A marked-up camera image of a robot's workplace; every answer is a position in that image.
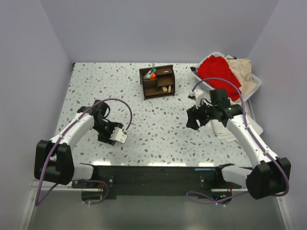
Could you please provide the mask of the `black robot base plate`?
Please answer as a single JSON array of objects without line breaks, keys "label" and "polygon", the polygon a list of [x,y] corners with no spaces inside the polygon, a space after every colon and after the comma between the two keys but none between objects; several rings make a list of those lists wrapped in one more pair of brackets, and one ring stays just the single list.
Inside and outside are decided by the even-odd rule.
[{"label": "black robot base plate", "polygon": [[183,166],[95,166],[93,178],[87,182],[72,182],[82,189],[82,200],[98,200],[102,196],[185,196],[189,191],[200,192],[219,200],[232,195],[242,186],[226,182],[221,167],[215,171],[194,171]]}]

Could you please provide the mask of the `brown wooden desk organizer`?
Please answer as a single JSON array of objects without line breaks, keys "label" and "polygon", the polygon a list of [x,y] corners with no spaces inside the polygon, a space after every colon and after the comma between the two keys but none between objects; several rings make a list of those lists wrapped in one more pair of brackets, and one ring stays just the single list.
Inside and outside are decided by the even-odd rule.
[{"label": "brown wooden desk organizer", "polygon": [[[175,73],[173,70],[173,65],[164,65],[157,66],[156,69],[156,78],[155,79],[144,79],[144,75],[151,70],[151,67],[139,69],[140,84],[143,90],[144,100],[174,96],[176,93],[176,81]],[[162,88],[171,85],[171,93],[163,92]]]}]

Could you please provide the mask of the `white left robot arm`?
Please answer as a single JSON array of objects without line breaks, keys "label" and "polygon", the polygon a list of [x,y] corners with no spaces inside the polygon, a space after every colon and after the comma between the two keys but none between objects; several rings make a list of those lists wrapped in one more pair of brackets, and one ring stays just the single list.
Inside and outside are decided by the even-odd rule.
[{"label": "white left robot arm", "polygon": [[73,159],[72,151],[91,129],[98,133],[98,141],[114,145],[127,139],[123,124],[107,119],[110,107],[96,100],[91,107],[81,107],[73,120],[50,140],[38,142],[35,151],[34,177],[55,184],[67,185],[72,181],[82,182],[89,188],[99,184],[99,176],[90,164]]}]

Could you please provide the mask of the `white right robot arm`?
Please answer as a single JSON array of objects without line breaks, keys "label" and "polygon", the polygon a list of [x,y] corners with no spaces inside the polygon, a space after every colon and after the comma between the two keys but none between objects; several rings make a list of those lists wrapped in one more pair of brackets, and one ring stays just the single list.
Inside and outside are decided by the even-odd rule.
[{"label": "white right robot arm", "polygon": [[218,173],[213,177],[217,187],[235,183],[246,188],[254,199],[289,192],[290,161],[280,158],[265,144],[248,121],[244,107],[232,104],[225,89],[210,91],[209,102],[201,90],[191,90],[188,98],[195,104],[187,110],[186,126],[198,130],[209,121],[219,121],[237,139],[252,166],[250,170],[233,164],[217,167]]}]

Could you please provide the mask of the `blue pen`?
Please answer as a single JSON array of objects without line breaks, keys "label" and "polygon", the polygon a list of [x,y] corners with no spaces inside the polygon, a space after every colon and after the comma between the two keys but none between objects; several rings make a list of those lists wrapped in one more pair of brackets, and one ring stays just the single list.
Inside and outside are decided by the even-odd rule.
[{"label": "blue pen", "polygon": [[202,172],[202,171],[215,171],[215,168],[195,168],[194,171]]}]

